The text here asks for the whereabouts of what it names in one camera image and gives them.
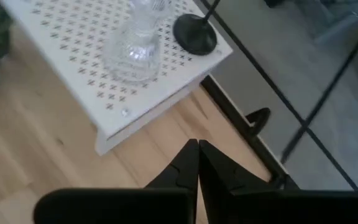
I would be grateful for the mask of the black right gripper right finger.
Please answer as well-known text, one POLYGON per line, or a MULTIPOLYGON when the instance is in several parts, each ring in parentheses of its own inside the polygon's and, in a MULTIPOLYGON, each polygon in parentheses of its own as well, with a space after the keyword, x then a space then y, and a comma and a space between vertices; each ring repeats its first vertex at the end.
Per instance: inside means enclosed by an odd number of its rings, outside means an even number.
POLYGON ((358 192, 276 189, 205 140, 199 177, 210 223, 358 223, 358 192))

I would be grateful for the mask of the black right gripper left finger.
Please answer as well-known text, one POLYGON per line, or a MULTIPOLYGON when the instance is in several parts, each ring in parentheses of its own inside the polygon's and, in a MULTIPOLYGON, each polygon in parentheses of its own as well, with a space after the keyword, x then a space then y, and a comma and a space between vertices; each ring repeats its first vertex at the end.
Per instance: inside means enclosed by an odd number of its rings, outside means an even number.
POLYGON ((65 188, 45 194, 34 223, 194 223, 200 150, 190 139, 143 188, 65 188))

